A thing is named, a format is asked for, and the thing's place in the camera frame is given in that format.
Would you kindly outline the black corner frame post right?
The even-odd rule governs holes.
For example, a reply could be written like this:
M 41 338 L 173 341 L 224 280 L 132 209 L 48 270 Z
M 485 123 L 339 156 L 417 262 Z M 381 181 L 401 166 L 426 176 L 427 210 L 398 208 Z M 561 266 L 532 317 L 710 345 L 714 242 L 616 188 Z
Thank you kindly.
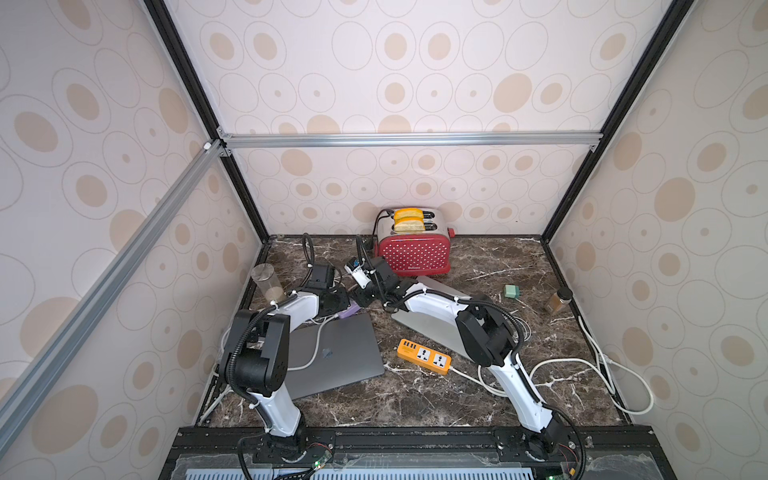
M 629 76 L 627 83 L 621 90 L 616 104 L 606 118 L 600 130 L 602 134 L 600 141 L 595 147 L 590 148 L 590 151 L 586 154 L 563 199 L 558 204 L 552 219 L 544 229 L 541 235 L 541 243 L 544 248 L 549 247 L 558 229 L 575 204 L 581 190 L 589 180 L 613 137 L 622 126 L 649 78 L 661 62 L 664 53 L 672 43 L 675 34 L 684 23 L 694 4 L 693 0 L 674 0 L 670 2 L 658 27 L 651 35 L 646 47 L 642 50 L 642 55 Z

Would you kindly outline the dark grey laptop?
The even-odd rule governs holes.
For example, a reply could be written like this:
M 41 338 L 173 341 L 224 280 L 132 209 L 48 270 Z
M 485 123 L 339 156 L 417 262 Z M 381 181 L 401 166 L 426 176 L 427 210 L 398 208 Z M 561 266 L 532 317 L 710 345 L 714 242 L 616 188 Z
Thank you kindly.
M 289 367 L 309 360 L 315 342 L 315 326 L 295 330 L 290 336 Z M 302 371 L 288 372 L 285 385 L 297 400 L 350 385 L 384 373 L 382 356 L 371 317 L 359 313 L 327 324 L 314 363 Z

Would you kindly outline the white charger cable grey laptop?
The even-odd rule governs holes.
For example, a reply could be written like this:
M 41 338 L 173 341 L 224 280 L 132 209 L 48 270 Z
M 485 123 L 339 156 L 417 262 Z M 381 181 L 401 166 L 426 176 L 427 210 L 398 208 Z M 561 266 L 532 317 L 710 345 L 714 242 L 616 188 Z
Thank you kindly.
M 305 370 L 305 369 L 309 368 L 314 363 L 314 361 L 316 360 L 316 358 L 318 356 L 318 353 L 320 351 L 320 342 L 321 342 L 322 332 L 323 332 L 324 327 L 327 324 L 329 324 L 330 322 L 333 322 L 333 321 L 336 321 L 336 320 L 339 320 L 339 319 L 340 319 L 340 316 L 338 314 L 335 314 L 333 316 L 325 317 L 320 323 L 316 324 L 315 342 L 314 342 L 314 347 L 313 347 L 313 351 L 312 351 L 311 357 L 303 365 L 289 367 L 288 368 L 289 372 Z

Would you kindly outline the silver apple laptop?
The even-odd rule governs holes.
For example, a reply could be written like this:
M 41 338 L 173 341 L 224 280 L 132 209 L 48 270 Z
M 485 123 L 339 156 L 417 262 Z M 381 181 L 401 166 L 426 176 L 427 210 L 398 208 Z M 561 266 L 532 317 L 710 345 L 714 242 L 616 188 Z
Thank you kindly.
M 400 278 L 399 285 L 390 292 L 395 300 L 400 300 L 407 294 L 420 292 L 407 300 L 392 318 L 400 324 L 419 334 L 439 343 L 467 360 L 472 357 L 467 353 L 460 331 L 456 326 L 456 316 L 469 305 L 456 303 L 453 298 L 461 300 L 480 300 L 490 302 L 487 295 L 467 295 L 449 287 L 437 280 L 426 276 L 417 278 Z

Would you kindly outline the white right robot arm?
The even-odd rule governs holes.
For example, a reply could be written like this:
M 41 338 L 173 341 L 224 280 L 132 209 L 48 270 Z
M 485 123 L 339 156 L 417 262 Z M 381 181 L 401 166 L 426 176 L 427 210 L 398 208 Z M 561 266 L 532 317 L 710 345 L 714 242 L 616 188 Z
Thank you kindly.
M 490 370 L 521 425 L 536 434 L 555 432 L 557 414 L 521 363 L 525 335 L 509 311 L 485 295 L 453 295 L 412 278 L 401 279 L 381 257 L 351 259 L 345 270 L 357 284 L 354 292 L 362 303 L 378 299 L 388 311 L 426 315 L 455 328 L 468 358 Z

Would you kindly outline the red polka dot toaster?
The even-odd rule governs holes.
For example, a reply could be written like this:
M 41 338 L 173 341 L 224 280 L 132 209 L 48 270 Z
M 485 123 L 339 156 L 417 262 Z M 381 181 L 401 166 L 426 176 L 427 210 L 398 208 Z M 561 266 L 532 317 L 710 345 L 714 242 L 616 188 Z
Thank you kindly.
M 394 232 L 394 213 L 402 208 L 385 208 L 377 215 L 372 230 L 374 255 L 383 257 L 400 276 L 447 274 L 451 269 L 451 239 L 455 236 L 453 229 L 437 209 L 405 208 L 419 208 L 423 211 L 426 230 L 412 234 Z

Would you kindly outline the yellow toast slice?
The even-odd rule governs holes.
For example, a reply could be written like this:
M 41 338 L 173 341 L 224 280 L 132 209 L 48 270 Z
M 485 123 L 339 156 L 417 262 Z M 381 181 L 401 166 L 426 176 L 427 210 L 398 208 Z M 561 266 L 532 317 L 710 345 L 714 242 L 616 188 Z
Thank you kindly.
M 401 220 L 420 220 L 424 219 L 424 213 L 419 208 L 402 208 L 396 210 L 394 213 L 394 220 L 399 222 Z
M 422 218 L 403 217 L 397 219 L 393 224 L 393 231 L 398 234 L 421 233 L 425 230 L 426 226 Z

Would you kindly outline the purple power strip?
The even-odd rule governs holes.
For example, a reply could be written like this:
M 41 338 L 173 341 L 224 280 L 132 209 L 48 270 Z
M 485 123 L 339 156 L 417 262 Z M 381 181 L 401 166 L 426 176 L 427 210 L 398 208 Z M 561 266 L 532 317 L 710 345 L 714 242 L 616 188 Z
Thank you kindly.
M 338 313 L 338 318 L 339 319 L 349 318 L 351 316 L 358 314 L 360 310 L 361 310 L 361 307 L 356 302 L 352 302 L 348 308 Z

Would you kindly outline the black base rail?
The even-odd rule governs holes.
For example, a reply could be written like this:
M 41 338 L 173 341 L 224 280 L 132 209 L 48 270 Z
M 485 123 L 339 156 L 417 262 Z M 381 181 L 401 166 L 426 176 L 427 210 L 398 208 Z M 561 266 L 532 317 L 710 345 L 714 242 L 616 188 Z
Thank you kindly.
M 183 428 L 163 479 L 672 479 L 649 427 L 583 427 L 546 460 L 524 449 L 519 427 L 311 428 L 307 450 L 288 461 L 256 428 Z

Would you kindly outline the orange power strip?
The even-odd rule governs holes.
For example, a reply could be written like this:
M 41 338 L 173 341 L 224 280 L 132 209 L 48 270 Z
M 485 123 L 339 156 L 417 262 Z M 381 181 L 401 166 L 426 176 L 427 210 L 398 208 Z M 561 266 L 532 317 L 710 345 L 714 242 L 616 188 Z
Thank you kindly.
M 436 350 L 424 347 L 411 340 L 402 339 L 397 348 L 397 356 L 431 372 L 447 375 L 452 358 Z

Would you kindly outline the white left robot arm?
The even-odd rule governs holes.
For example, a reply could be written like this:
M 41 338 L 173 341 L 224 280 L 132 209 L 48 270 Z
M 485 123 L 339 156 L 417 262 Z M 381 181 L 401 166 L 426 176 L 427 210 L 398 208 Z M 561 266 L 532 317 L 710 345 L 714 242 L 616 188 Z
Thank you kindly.
M 290 334 L 306 321 L 350 306 L 333 265 L 308 262 L 307 266 L 306 278 L 292 291 L 282 288 L 272 265 L 253 268 L 252 279 L 266 288 L 267 306 L 235 314 L 219 364 L 224 381 L 238 396 L 256 404 L 266 432 L 274 438 L 294 437 L 302 424 L 302 414 L 285 386 Z

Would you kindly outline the amber spice jar black lid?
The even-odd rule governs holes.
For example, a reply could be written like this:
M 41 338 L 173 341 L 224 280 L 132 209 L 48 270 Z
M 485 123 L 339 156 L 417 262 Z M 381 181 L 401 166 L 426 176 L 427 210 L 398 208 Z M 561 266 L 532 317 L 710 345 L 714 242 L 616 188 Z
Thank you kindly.
M 560 287 L 547 300 L 545 310 L 550 314 L 556 314 L 566 308 L 572 300 L 572 290 L 568 287 Z

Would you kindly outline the green charger plug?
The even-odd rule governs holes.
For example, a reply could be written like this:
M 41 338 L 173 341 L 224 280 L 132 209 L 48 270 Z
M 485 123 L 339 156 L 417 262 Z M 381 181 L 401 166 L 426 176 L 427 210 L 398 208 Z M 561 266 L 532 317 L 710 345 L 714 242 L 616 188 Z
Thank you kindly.
M 517 285 L 505 285 L 504 286 L 504 297 L 509 299 L 517 299 L 520 297 L 521 290 L 520 287 Z

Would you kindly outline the horizontal aluminium bar back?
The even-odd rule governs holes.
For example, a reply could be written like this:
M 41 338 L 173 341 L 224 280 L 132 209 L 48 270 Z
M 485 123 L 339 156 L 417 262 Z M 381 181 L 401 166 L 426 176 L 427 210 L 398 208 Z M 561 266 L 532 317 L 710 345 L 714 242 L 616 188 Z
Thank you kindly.
M 456 147 L 516 145 L 597 145 L 599 131 L 530 132 L 427 132 L 354 134 L 231 134 L 223 141 L 237 148 L 367 148 L 367 147 Z

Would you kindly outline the clear glass jar with powder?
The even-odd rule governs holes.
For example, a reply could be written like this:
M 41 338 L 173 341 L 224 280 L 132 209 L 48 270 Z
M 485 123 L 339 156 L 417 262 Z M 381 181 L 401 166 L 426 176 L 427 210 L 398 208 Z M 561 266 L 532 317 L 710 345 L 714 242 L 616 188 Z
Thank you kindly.
M 253 267 L 250 276 L 268 303 L 280 303 L 286 299 L 285 291 L 273 265 L 258 264 Z

